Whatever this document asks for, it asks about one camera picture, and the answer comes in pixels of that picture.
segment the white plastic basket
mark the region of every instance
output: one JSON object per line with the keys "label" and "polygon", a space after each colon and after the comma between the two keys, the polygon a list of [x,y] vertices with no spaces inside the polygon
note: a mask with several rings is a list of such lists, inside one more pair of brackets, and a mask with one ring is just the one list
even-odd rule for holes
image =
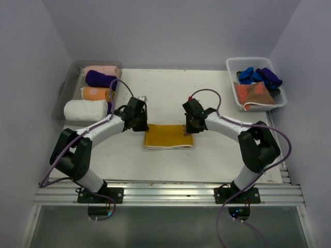
{"label": "white plastic basket", "polygon": [[[274,74],[275,69],[273,65],[271,64],[271,61],[267,58],[261,58],[261,57],[239,57],[239,58],[228,58],[227,59],[227,69],[228,74],[230,78],[230,84],[232,87],[232,92],[234,96],[234,100],[237,104],[237,110],[238,111],[245,111],[244,106],[239,103],[238,97],[236,94],[236,90],[234,88],[233,83],[239,83],[238,77],[236,73],[238,71],[245,71],[248,67],[254,67],[254,70],[257,68],[268,68],[270,71],[272,71]],[[276,107],[283,107],[286,105],[286,97],[283,91],[283,88],[280,86],[280,94],[273,97],[274,101],[276,102],[275,105],[272,106],[258,106],[258,105],[252,105],[249,111],[269,111]]]}

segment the white rolled towel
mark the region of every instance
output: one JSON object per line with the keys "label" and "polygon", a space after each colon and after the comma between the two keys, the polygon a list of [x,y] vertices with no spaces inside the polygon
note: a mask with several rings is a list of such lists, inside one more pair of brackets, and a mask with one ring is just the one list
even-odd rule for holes
{"label": "white rolled towel", "polygon": [[71,100],[64,107],[67,120],[99,121],[107,116],[106,100]]}

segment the clear plastic bin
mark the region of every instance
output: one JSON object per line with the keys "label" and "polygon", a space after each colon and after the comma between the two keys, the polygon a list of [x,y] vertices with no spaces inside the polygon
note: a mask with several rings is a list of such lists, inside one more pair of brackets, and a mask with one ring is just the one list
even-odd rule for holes
{"label": "clear plastic bin", "polygon": [[60,122],[61,124],[72,125],[72,126],[83,126],[87,127],[95,121],[70,121],[66,120],[63,110],[66,103],[70,100],[80,100],[81,88],[88,86],[85,82],[84,74],[82,69],[86,66],[117,66],[119,70],[119,76],[122,75],[123,64],[116,61],[99,61],[99,60],[77,60],[73,62],[69,68],[66,79],[61,85],[59,90],[59,96],[53,110],[53,120]]}
{"label": "clear plastic bin", "polygon": [[[273,65],[271,64],[271,61],[267,58],[262,58],[262,57],[238,57],[238,58],[228,58],[227,59],[227,69],[228,69],[228,74],[229,74],[229,79],[230,79],[230,84],[232,87],[233,91],[233,96],[234,100],[237,105],[237,110],[238,111],[245,111],[244,106],[239,103],[238,97],[236,94],[236,90],[234,88],[233,83],[240,84],[238,77],[236,73],[238,71],[245,71],[248,67],[254,67],[254,70],[257,68],[268,68],[270,71],[272,71],[274,74],[277,75],[275,72],[275,69]],[[258,106],[258,105],[252,105],[250,107],[250,110],[248,111],[269,111],[277,107],[283,107],[286,105],[286,97],[284,94],[283,88],[280,86],[280,94],[273,97],[274,101],[276,102],[275,105],[272,106]]]}

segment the yellow towel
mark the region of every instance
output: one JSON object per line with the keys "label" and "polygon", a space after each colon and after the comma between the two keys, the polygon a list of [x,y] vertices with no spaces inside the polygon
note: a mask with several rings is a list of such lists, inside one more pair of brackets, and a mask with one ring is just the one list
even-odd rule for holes
{"label": "yellow towel", "polygon": [[148,124],[149,131],[145,135],[147,149],[176,149],[193,146],[191,134],[186,133],[186,125]]}

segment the blue cloth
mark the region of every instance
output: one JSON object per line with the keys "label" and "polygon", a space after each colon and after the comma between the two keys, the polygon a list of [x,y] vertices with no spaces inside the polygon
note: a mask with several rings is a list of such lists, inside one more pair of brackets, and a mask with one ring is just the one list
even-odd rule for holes
{"label": "blue cloth", "polygon": [[[110,83],[117,79],[115,76],[108,76],[103,73],[90,70],[86,74],[86,83],[90,87],[100,87],[100,88],[109,88]],[[115,91],[117,86],[117,82],[113,83],[112,90]]]}
{"label": "blue cloth", "polygon": [[255,72],[253,67],[248,67],[245,71],[240,73],[239,82],[241,84],[251,84],[254,82],[264,82],[264,85],[270,84],[269,79]]}
{"label": "blue cloth", "polygon": [[240,73],[239,82],[241,84],[251,84],[251,83],[253,83],[254,80],[250,79],[250,76],[253,74],[253,72],[254,72],[253,67],[249,67],[245,71],[242,71]]}

